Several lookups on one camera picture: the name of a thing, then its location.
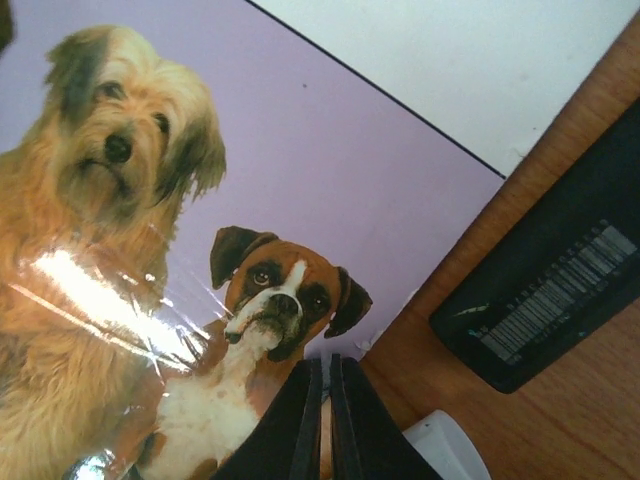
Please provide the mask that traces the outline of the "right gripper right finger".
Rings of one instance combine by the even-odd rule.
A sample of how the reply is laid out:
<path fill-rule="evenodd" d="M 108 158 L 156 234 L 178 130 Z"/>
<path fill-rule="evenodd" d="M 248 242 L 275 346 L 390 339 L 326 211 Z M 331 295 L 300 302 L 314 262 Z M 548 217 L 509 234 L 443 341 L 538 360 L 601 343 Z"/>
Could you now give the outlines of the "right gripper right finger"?
<path fill-rule="evenodd" d="M 355 359 L 332 356 L 330 398 L 335 479 L 441 477 L 406 440 Z"/>

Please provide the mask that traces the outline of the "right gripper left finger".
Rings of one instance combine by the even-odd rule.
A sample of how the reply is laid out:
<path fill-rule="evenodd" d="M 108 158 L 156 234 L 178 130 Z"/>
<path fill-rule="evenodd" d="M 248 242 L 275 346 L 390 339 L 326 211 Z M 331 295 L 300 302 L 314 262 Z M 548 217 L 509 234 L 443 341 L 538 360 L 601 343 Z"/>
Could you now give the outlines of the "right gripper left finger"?
<path fill-rule="evenodd" d="M 320 477 L 321 361 L 302 360 L 238 450 L 213 480 Z"/>

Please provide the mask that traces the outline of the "dog picture book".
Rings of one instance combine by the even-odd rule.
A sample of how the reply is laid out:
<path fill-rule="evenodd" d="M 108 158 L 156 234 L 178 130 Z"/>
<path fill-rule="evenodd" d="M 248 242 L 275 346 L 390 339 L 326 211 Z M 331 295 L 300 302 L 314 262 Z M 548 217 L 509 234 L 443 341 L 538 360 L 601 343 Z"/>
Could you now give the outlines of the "dog picture book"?
<path fill-rule="evenodd" d="M 509 170 L 251 1 L 5 1 L 1 475 L 206 478 Z"/>

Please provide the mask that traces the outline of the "white green glue stick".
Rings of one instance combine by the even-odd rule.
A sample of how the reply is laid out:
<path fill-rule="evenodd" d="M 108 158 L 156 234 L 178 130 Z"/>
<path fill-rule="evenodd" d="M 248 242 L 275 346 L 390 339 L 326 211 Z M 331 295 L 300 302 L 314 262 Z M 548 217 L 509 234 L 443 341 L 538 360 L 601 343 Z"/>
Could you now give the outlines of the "white green glue stick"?
<path fill-rule="evenodd" d="M 403 435 L 443 479 L 491 480 L 478 450 L 448 413 L 435 410 Z"/>

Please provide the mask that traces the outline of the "green cap black highlighter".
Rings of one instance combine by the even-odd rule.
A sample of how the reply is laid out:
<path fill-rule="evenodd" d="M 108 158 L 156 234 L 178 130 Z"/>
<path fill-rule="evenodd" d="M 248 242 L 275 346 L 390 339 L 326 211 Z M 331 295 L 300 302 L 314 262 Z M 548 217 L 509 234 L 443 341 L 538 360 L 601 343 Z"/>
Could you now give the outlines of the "green cap black highlighter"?
<path fill-rule="evenodd" d="M 431 314 L 509 394 L 639 296 L 639 108 L 630 106 Z"/>

